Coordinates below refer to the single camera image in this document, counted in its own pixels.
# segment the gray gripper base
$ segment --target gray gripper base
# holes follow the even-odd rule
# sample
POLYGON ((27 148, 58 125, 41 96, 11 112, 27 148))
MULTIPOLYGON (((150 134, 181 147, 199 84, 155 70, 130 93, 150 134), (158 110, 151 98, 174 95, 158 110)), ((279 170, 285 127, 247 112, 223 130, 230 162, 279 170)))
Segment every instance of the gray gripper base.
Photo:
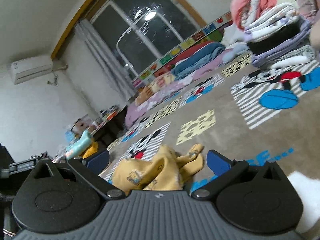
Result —
POLYGON ((228 224, 210 202, 185 191, 133 191, 109 201, 89 224, 74 231, 44 235, 23 230, 14 240, 302 240, 294 231, 256 236, 228 224))

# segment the glass pane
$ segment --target glass pane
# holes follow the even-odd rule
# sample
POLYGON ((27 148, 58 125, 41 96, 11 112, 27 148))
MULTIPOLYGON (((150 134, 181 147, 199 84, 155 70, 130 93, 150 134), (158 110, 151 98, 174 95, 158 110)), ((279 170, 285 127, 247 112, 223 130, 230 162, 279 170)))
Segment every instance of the glass pane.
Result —
POLYGON ((119 49, 138 73, 144 71, 156 60, 156 57, 133 30, 120 40, 119 49))
POLYGON ((129 28, 129 25, 110 5, 99 15, 92 25, 117 56, 116 44, 120 36, 129 28))
POLYGON ((137 25, 141 32, 149 38, 162 55, 180 43, 177 36, 157 16, 149 21, 145 21, 143 17, 137 25))
POLYGON ((196 32, 196 27, 170 0, 114 0, 114 2, 134 21, 153 9, 171 22, 182 38, 186 39, 196 32))

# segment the white curtain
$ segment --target white curtain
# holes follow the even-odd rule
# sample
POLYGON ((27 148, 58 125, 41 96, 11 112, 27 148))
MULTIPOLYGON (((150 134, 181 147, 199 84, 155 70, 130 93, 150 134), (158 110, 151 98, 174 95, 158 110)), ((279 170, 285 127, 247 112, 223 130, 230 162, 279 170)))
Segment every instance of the white curtain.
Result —
POLYGON ((91 23, 87 19, 83 19, 76 24, 75 31, 76 35, 85 42, 93 57, 99 63, 110 87, 124 101, 134 96, 136 90, 131 83, 128 73, 112 54, 108 45, 91 23))

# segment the desk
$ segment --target desk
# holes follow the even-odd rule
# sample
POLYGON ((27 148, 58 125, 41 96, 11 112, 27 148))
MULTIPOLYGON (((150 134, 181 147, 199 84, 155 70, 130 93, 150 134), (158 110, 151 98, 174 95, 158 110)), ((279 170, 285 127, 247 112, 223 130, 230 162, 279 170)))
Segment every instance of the desk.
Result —
POLYGON ((108 147, 118 137, 118 133, 124 130, 124 119, 127 114, 127 106, 120 109, 113 118, 102 123, 102 125, 93 132, 93 138, 103 146, 108 147))

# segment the yellow towel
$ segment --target yellow towel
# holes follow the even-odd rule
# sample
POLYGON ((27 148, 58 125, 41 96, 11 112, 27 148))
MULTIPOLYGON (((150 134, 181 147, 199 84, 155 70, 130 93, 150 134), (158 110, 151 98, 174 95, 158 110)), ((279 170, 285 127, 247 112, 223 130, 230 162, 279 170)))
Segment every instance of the yellow towel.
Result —
POLYGON ((81 155, 82 158, 87 158, 90 155, 96 153, 98 151, 99 144, 97 142, 93 142, 81 155))
POLYGON ((130 190, 182 190, 184 182, 203 168, 203 146, 195 144, 187 155, 161 145, 151 161, 124 159, 111 176, 114 186, 126 194, 130 190))

